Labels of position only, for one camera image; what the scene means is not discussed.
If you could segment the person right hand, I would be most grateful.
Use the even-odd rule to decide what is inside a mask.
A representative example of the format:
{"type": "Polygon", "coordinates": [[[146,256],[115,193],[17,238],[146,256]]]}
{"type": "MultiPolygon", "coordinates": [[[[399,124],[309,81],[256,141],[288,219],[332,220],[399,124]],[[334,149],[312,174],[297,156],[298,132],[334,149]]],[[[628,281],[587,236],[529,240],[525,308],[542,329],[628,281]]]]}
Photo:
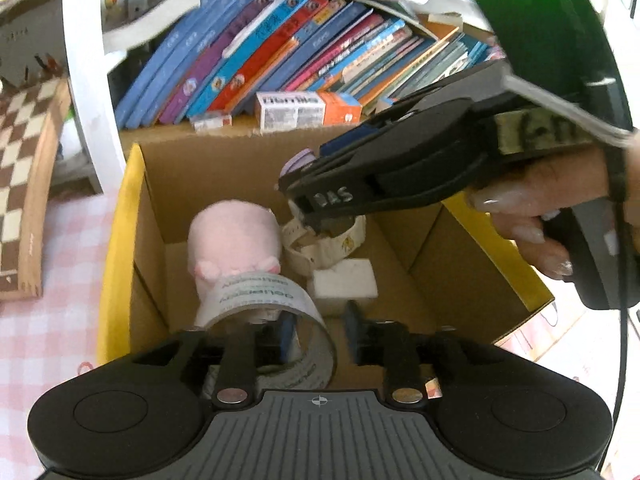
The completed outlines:
{"type": "Polygon", "coordinates": [[[528,264],[552,280],[562,280],[573,274],[574,264],[561,243],[544,235],[542,219],[607,195],[605,151],[590,145],[537,159],[469,188],[466,200],[490,215],[496,232],[512,240],[528,264]]]}

